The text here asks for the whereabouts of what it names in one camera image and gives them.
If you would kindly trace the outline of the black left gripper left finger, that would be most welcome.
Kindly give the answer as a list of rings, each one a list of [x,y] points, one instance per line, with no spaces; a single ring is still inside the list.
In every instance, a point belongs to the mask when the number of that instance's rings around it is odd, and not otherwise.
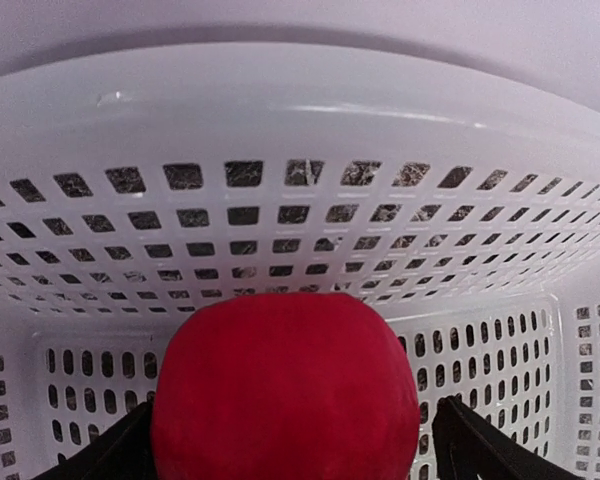
[[[151,402],[143,402],[93,443],[34,480],[155,480]]]

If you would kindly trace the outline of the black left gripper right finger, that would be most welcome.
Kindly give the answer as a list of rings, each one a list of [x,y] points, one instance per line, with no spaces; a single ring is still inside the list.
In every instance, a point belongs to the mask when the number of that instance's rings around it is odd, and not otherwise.
[[[432,435],[442,480],[576,477],[518,445],[454,396],[438,401]]]

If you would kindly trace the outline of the pink toy fruit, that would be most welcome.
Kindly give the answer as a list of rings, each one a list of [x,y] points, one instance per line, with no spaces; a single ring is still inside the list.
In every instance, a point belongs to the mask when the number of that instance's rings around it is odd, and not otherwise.
[[[377,312],[345,294],[259,294],[173,335],[150,432],[162,479],[404,479],[419,422]]]

